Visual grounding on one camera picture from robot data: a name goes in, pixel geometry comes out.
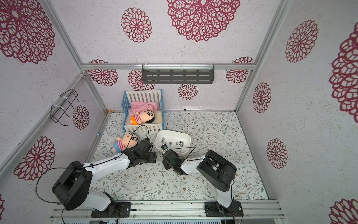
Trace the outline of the large chrome socket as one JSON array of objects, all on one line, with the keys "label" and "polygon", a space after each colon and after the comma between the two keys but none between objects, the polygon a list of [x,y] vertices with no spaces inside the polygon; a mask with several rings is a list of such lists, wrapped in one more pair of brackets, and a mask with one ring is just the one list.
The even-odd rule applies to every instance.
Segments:
[{"label": "large chrome socket", "polygon": [[179,147],[183,147],[183,146],[184,146],[184,142],[182,142],[182,141],[176,142],[176,145],[178,145]]}]

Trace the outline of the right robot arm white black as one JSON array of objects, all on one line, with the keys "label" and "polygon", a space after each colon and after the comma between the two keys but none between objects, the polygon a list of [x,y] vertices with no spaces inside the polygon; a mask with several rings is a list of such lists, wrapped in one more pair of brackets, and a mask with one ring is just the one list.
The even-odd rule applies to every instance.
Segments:
[{"label": "right robot arm white black", "polygon": [[166,170],[173,169],[178,175],[200,173],[217,189],[218,207],[228,209],[232,205],[231,186],[235,182],[237,168],[216,152],[209,150],[205,155],[189,160],[181,159],[175,151],[168,150],[163,154],[163,164]]}]

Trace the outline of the white plastic storage box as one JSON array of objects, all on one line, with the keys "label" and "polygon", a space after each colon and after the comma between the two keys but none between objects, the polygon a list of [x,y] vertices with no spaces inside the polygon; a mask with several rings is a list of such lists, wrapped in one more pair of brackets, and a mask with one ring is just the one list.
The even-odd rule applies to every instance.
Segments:
[{"label": "white plastic storage box", "polygon": [[[163,152],[161,149],[161,146],[163,144],[166,144],[168,146],[168,150],[175,151],[179,156],[185,157],[189,153],[189,150],[191,148],[191,137],[190,135],[186,133],[180,133],[176,131],[170,131],[170,130],[161,130],[154,141],[155,148],[159,152]],[[176,145],[176,142],[182,141],[184,142],[183,147],[179,147]]]}]

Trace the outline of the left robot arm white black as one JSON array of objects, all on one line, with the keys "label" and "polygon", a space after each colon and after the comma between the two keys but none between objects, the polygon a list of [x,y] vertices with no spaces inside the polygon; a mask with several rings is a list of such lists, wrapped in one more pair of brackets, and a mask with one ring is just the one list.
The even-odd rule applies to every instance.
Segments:
[{"label": "left robot arm white black", "polygon": [[83,206],[95,211],[112,213],[116,201],[105,192],[91,190],[92,182],[119,170],[126,170],[144,163],[155,163],[157,153],[149,138],[111,158],[92,163],[72,162],[52,187],[52,192],[68,211]]}]

